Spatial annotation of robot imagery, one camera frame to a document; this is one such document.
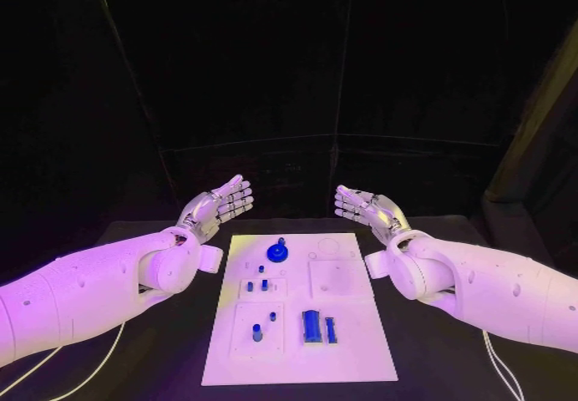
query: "blue knob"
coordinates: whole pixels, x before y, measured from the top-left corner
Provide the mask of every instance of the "blue knob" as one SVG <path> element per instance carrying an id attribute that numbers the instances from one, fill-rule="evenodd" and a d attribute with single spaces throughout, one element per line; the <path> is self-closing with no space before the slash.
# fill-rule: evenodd
<path id="1" fill-rule="evenodd" d="M 259 324 L 252 325 L 252 340 L 255 340 L 256 343 L 262 340 L 262 331 Z"/>
<path id="2" fill-rule="evenodd" d="M 279 263 L 287 259 L 290 250 L 285 247 L 285 239 L 279 238 L 278 242 L 266 249 L 266 258 L 271 262 Z"/>

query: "table surface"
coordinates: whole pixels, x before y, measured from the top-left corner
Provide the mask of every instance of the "table surface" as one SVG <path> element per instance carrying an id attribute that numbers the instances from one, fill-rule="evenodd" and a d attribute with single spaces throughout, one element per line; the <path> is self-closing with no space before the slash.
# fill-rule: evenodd
<path id="1" fill-rule="evenodd" d="M 412 228 L 444 240 L 484 245 L 463 216 L 409 218 Z M 99 244 L 160 231 L 170 221 L 118 221 Z M 179 295 L 127 322 L 99 373 L 68 400 L 513 400 L 491 366 L 481 331 L 441 310 L 408 301 L 388 278 L 372 281 L 376 307 L 399 381 L 202 387 L 230 236 L 353 232 L 362 254 L 382 246 L 366 227 L 343 219 L 238 220 L 223 224 L 209 244 L 223 251 L 219 273 L 199 272 Z M 3 399 L 43 400 L 66 393 L 91 374 L 118 328 L 62 349 Z M 527 401 L 578 399 L 578 355 L 491 336 Z M 0 371 L 1 388 L 42 360 L 37 353 Z"/>

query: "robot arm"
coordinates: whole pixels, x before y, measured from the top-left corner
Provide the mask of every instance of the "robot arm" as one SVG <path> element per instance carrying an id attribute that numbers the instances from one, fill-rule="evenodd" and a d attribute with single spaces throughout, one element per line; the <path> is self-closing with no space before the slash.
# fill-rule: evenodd
<path id="1" fill-rule="evenodd" d="M 382 195 L 337 187 L 336 214 L 370 226 L 385 251 L 367 255 L 408 299 L 510 340 L 578 353 L 578 280 L 529 257 L 412 230 Z"/>
<path id="2" fill-rule="evenodd" d="M 181 292 L 196 271 L 216 272 L 223 251 L 202 245 L 252 208 L 241 175 L 186 205 L 161 232 L 57 258 L 0 287 L 0 366 L 98 336 Z"/>

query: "white foam block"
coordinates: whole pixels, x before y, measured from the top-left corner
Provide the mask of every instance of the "white foam block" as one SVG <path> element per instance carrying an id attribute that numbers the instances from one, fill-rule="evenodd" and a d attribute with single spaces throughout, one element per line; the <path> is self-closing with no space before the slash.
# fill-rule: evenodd
<path id="1" fill-rule="evenodd" d="M 282 236 L 288 258 L 272 263 L 266 249 L 279 237 L 232 237 L 202 385 L 398 380 L 354 234 Z M 304 342 L 307 310 L 318 311 L 321 343 Z"/>

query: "cable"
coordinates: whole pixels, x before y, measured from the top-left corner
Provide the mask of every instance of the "cable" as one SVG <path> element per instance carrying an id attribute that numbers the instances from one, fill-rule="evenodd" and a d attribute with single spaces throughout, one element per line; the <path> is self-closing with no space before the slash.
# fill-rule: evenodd
<path id="1" fill-rule="evenodd" d="M 121 328 L 118 330 L 118 334 L 117 334 L 117 338 L 114 339 L 114 343 L 111 346 L 111 349 L 108 350 L 108 354 L 105 356 L 105 358 L 102 359 L 102 362 L 99 363 L 96 369 L 94 370 L 94 372 L 91 373 L 91 376 L 85 379 L 85 381 L 60 397 L 52 398 L 49 401 L 59 401 L 60 399 L 66 398 L 70 394 L 73 394 L 81 388 L 82 386 L 88 383 L 88 381 L 92 379 L 94 375 L 99 372 L 108 358 L 111 357 L 114 348 L 117 347 L 117 343 L 118 340 L 121 338 L 121 333 L 122 333 L 122 328 L 124 328 L 124 322 L 121 324 Z M 16 380 L 16 382 L 1 391 L 0 393 L 0 397 L 11 390 L 11 388 L 27 378 L 27 376 L 30 376 L 30 374 L 33 373 L 33 371 L 45 364 L 45 362 L 55 356 L 55 354 L 60 351 L 62 347 L 59 347 L 57 349 L 55 349 L 55 351 L 40 360 L 39 364 L 20 376 L 19 380 Z"/>
<path id="2" fill-rule="evenodd" d="M 496 353 L 496 351 L 494 351 L 494 347 L 491 346 L 491 341 L 490 341 L 490 336 L 487 335 L 487 331 L 486 331 L 486 330 L 481 330 L 481 334 L 483 334 L 483 336 L 484 336 L 484 344 L 486 344 L 487 355 L 490 356 L 490 361 L 491 361 L 491 364 L 493 364 L 493 366 L 494 366 L 496 372 L 497 372 L 497 374 L 500 374 L 501 380 L 503 380 L 506 386 L 509 386 L 509 391 L 510 391 L 512 394 L 514 395 L 516 400 L 517 400 L 517 401 L 525 401 L 523 392 L 522 392 L 522 388 L 520 388 L 520 384 L 517 383 L 516 376 L 514 376 L 514 374 L 512 373 L 512 371 L 509 370 L 509 367 L 506 366 L 506 363 L 500 360 L 500 357 L 497 356 L 497 353 Z M 512 377 L 512 380 L 514 381 L 514 385 L 516 385 L 516 388 L 517 388 L 517 392 L 519 392 L 519 393 L 516 393 L 514 389 L 512 389 L 512 386 L 509 385 L 509 381 L 507 381 L 506 378 L 503 377 L 503 374 L 501 374 L 501 371 L 500 371 L 500 369 L 499 369 L 499 367 L 497 367 L 494 358 L 497 359 L 497 362 L 500 363 L 500 365 L 501 365 L 503 368 L 506 369 L 506 372 L 509 373 L 509 376 Z"/>
<path id="3" fill-rule="evenodd" d="M 91 376 L 83 380 L 83 382 L 65 395 L 62 395 L 60 397 L 52 398 L 49 401 L 59 401 L 60 399 L 66 398 L 70 394 L 73 394 L 82 388 L 82 386 L 88 383 L 88 381 L 92 379 L 94 375 L 99 372 L 99 369 L 102 368 L 108 358 L 111 357 L 114 348 L 117 347 L 117 343 L 118 343 L 118 340 L 119 340 L 121 334 L 122 334 L 122 328 L 124 328 L 124 322 L 121 324 L 121 328 L 118 329 L 117 338 L 114 339 L 114 343 L 112 343 L 111 349 L 108 351 L 108 354 L 107 354 L 105 358 L 102 359 L 102 362 L 99 363 L 96 369 L 91 373 Z"/>
<path id="4" fill-rule="evenodd" d="M 45 364 L 45 362 L 55 356 L 60 351 L 62 347 L 56 348 L 55 351 L 40 360 L 39 364 L 20 376 L 19 380 L 3 390 L 0 397 L 10 391 L 10 389 L 30 376 L 33 371 Z"/>

